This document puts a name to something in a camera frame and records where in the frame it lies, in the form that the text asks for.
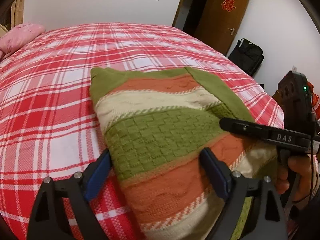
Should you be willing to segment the stack of colourful items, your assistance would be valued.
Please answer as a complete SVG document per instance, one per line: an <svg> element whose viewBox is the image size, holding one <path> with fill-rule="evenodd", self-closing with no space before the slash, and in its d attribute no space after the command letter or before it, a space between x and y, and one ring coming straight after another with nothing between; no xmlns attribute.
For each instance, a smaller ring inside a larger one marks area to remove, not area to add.
<svg viewBox="0 0 320 240"><path fill-rule="evenodd" d="M308 88L310 90L310 94L311 94L311 106L312 109L316 115L316 119L319 120L320 119L320 99L319 99L319 95L315 94L313 92L313 84L310 82L307 82L308 84Z"/></svg>

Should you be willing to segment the pink floral pillow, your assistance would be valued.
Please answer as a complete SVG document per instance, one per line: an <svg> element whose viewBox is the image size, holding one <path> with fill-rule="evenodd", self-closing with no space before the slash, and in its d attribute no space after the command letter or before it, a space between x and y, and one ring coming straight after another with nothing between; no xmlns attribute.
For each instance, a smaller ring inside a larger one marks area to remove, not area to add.
<svg viewBox="0 0 320 240"><path fill-rule="evenodd" d="M6 59L46 31L40 24L22 23L1 37L1 60Z"/></svg>

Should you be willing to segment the green striped knit sweater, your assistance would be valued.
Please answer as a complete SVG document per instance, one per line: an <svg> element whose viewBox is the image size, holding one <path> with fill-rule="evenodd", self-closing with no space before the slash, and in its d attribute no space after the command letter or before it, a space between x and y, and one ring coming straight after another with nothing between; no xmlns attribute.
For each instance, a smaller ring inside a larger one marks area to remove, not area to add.
<svg viewBox="0 0 320 240"><path fill-rule="evenodd" d="M204 239L224 202L199 163L208 147L246 178L276 177L276 148L223 131L253 121L216 75L191 67L91 70L90 95L127 203L147 239Z"/></svg>

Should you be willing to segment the wooden bed headboard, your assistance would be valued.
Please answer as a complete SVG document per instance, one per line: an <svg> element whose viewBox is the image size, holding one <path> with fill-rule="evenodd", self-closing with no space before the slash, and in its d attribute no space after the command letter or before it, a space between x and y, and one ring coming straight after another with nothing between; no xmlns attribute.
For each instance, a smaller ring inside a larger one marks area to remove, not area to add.
<svg viewBox="0 0 320 240"><path fill-rule="evenodd" d="M9 31L16 25L24 22L25 0L14 0L9 9L1 16L1 29Z"/></svg>

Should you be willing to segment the black bag on floor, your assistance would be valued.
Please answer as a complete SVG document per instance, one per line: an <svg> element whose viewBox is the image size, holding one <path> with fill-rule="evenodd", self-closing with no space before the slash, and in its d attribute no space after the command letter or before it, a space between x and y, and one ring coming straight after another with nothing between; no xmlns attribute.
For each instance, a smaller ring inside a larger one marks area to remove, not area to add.
<svg viewBox="0 0 320 240"><path fill-rule="evenodd" d="M263 50L249 40L238 40L228 59L253 77L264 60Z"/></svg>

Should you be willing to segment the brown wooden door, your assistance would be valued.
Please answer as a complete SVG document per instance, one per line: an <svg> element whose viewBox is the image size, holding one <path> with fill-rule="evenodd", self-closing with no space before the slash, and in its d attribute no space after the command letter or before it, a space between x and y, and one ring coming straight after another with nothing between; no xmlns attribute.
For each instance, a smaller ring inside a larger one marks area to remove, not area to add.
<svg viewBox="0 0 320 240"><path fill-rule="evenodd" d="M249 0L180 0L173 26L226 55Z"/></svg>

